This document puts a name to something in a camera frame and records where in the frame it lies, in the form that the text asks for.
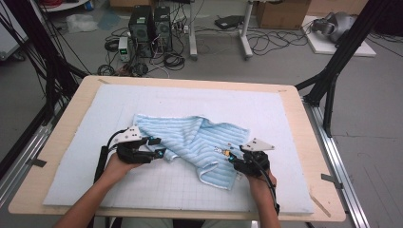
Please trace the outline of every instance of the concrete floor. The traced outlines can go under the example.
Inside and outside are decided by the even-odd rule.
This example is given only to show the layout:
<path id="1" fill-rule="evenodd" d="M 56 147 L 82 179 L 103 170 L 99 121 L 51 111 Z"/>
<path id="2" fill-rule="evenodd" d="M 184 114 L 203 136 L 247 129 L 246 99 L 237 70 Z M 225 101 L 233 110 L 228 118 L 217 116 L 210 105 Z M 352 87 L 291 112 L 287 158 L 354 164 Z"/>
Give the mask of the concrete floor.
<path id="1" fill-rule="evenodd" d="M 106 9 L 86 12 L 78 8 L 51 16 L 60 23 L 74 13 L 91 14 L 99 22 Z M 211 17 L 203 20 L 210 28 L 214 27 Z M 105 38 L 127 23 L 128 20 L 120 19 L 118 25 L 109 30 L 67 33 L 65 38 L 86 67 L 96 72 L 98 66 L 105 63 Z M 403 54 L 401 43 L 377 42 Z M 337 81 L 332 132 L 370 226 L 403 227 L 403 184 L 400 175 L 403 171 L 403 155 L 400 154 L 403 146 L 403 62 L 402 57 L 387 49 L 371 41 L 367 43 L 376 52 L 376 57 L 352 58 Z M 190 60 L 185 44 L 185 67 L 180 71 L 168 71 L 171 79 L 296 85 L 319 73 L 331 58 L 329 55 L 314 54 L 306 45 L 275 50 L 245 62 L 235 35 L 210 32 L 198 36 L 200 55 L 194 62 Z M 66 46 L 65 52 L 72 64 L 81 67 Z M 115 61 L 114 66 L 121 64 Z M 148 76 L 167 77 L 161 70 L 154 70 Z M 44 98 L 29 61 L 8 60 L 1 63 L 0 87 L 3 98 L 0 101 L 2 159 L 42 107 Z M 307 92 L 309 89 L 303 89 L 300 94 Z M 9 203 L 10 199 L 0 209 L 1 227 L 32 227 L 32 224 L 49 227 L 58 219 L 54 216 L 11 215 L 7 209 Z M 341 223 L 313 224 L 316 228 L 353 227 L 348 219 Z M 282 227 L 306 225 L 284 221 Z"/>

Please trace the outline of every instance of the black device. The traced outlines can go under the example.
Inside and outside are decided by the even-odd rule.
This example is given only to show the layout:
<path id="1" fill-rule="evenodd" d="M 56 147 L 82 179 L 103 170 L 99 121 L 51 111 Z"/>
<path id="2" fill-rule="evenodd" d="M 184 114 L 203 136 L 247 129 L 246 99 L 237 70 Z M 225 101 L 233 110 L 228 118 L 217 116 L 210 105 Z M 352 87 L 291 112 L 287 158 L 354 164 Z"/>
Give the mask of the black device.
<path id="1" fill-rule="evenodd" d="M 243 24 L 244 16 L 227 16 L 214 21 L 220 29 L 230 29 Z"/>
<path id="2" fill-rule="evenodd" d="M 166 148 L 152 151 L 142 151 L 140 146 L 144 144 L 159 144 L 161 139 L 143 138 L 140 141 L 118 143 L 116 153 L 121 161 L 126 163 L 151 163 L 155 159 L 163 158 Z"/>
<path id="3" fill-rule="evenodd" d="M 134 6 L 128 22 L 134 52 L 139 57 L 153 57 L 155 24 L 151 6 Z"/>
<path id="4" fill-rule="evenodd" d="M 276 186 L 270 181 L 267 170 L 270 170 L 269 157 L 263 151 L 249 150 L 248 147 L 240 145 L 240 151 L 243 152 L 243 160 L 238 159 L 233 153 L 229 152 L 228 161 L 234 165 L 234 169 L 248 176 L 255 178 L 264 177 L 268 188 L 272 194 L 274 207 L 279 213 L 279 204 L 276 201 Z"/>
<path id="5" fill-rule="evenodd" d="M 172 51 L 171 15 L 169 7 L 157 7 L 154 10 L 154 23 L 157 31 L 158 48 Z"/>

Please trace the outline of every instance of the metal stand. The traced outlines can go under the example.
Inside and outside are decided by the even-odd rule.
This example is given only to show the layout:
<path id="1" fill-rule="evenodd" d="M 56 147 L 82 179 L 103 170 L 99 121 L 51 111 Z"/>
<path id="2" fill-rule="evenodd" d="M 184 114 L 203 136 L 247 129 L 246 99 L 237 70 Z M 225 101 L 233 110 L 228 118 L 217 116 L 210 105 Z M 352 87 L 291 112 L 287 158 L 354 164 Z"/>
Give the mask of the metal stand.
<path id="1" fill-rule="evenodd" d="M 296 85 L 298 90 L 314 85 L 311 92 L 303 97 L 304 101 L 312 106 L 319 106 L 320 100 L 327 94 L 323 128 L 328 137 L 332 137 L 331 120 L 337 77 L 391 2 L 392 0 L 370 0 L 341 41 L 328 65 L 318 75 Z"/>
<path id="2" fill-rule="evenodd" d="M 314 85 L 310 93 L 303 97 L 306 104 L 311 107 L 311 112 L 316 121 L 319 136 L 325 147 L 328 161 L 333 168 L 335 181 L 341 183 L 340 191 L 343 194 L 345 203 L 349 208 L 349 214 L 355 224 L 355 227 L 370 227 L 364 211 L 355 194 L 353 185 L 350 182 L 349 175 L 344 168 L 336 148 L 335 141 L 331 134 L 331 119 L 333 102 L 336 91 L 337 77 L 341 70 L 347 65 L 355 54 L 361 43 L 370 33 L 382 13 L 392 3 L 392 0 L 369 0 L 365 8 L 359 14 L 352 28 L 341 41 L 336 53 L 329 61 L 328 65 L 318 75 L 296 85 L 298 90 L 307 86 Z M 322 97 L 326 96 L 325 113 L 319 108 Z"/>
<path id="3" fill-rule="evenodd" d="M 17 159 L 22 149 L 40 124 L 46 125 L 55 115 L 55 105 L 62 98 L 71 98 L 78 88 L 73 75 L 80 78 L 87 76 L 81 69 L 69 64 L 63 53 L 56 46 L 39 21 L 30 1 L 4 0 L 18 24 L 33 43 L 38 55 L 32 55 L 29 47 L 21 41 L 7 17 L 1 15 L 0 24 L 10 33 L 21 49 L 27 54 L 36 74 L 47 81 L 46 104 L 20 137 L 7 156 L 0 162 L 0 179 Z"/>
<path id="4" fill-rule="evenodd" d="M 195 0 L 190 0 L 189 48 L 190 48 L 190 58 L 196 61 L 198 60 L 198 48 L 196 47 L 196 34 L 195 34 L 196 15 L 193 16 L 194 5 Z"/>
<path id="5" fill-rule="evenodd" d="M 253 56 L 252 49 L 249 45 L 248 38 L 246 37 L 246 32 L 248 31 L 249 19 L 251 18 L 253 8 L 253 1 L 248 0 L 245 12 L 245 21 L 243 22 L 243 29 L 240 30 L 240 40 L 242 42 L 243 50 L 245 51 L 245 60 L 248 60 Z"/>
<path id="6" fill-rule="evenodd" d="M 254 0 L 248 0 L 246 6 L 246 12 L 243 22 L 243 29 L 240 30 L 240 41 L 242 43 L 243 49 L 245 51 L 245 60 L 248 60 L 253 56 L 252 49 L 250 48 L 248 39 L 246 37 L 246 32 L 248 31 L 249 19 L 251 18 L 252 8 Z M 197 15 L 194 13 L 195 0 L 190 0 L 190 25 L 189 25 L 189 46 L 190 46 L 190 58 L 192 60 L 198 60 L 198 48 L 196 47 L 196 35 L 195 35 L 195 19 Z"/>

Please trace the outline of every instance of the computer tower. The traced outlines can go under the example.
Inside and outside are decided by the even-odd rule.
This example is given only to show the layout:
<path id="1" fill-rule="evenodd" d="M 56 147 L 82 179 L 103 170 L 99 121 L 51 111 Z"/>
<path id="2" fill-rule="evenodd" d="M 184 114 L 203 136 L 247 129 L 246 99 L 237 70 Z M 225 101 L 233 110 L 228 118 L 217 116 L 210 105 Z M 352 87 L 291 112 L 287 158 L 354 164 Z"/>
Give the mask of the computer tower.
<path id="1" fill-rule="evenodd" d="M 153 57 L 155 24 L 151 6 L 135 6 L 128 22 L 130 36 L 134 45 L 134 52 L 139 57 Z"/>
<path id="2" fill-rule="evenodd" d="M 157 31 L 158 47 L 164 51 L 172 51 L 172 31 L 169 7 L 157 7 L 154 10 L 154 23 Z"/>

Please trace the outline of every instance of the striped fabric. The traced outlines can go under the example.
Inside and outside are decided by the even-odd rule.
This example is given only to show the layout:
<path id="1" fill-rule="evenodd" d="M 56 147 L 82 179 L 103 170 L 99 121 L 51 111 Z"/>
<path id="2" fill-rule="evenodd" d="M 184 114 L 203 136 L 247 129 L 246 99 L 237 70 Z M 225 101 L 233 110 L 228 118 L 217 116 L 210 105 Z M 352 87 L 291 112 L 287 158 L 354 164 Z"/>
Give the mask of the striped fabric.
<path id="1" fill-rule="evenodd" d="M 246 143 L 249 131 L 230 123 L 211 123 L 199 116 L 158 118 L 136 115 L 136 124 L 144 136 L 161 138 L 165 159 L 181 157 L 196 166 L 204 183 L 231 190 L 237 172 L 221 151 L 230 149 L 241 156 L 239 145 Z"/>

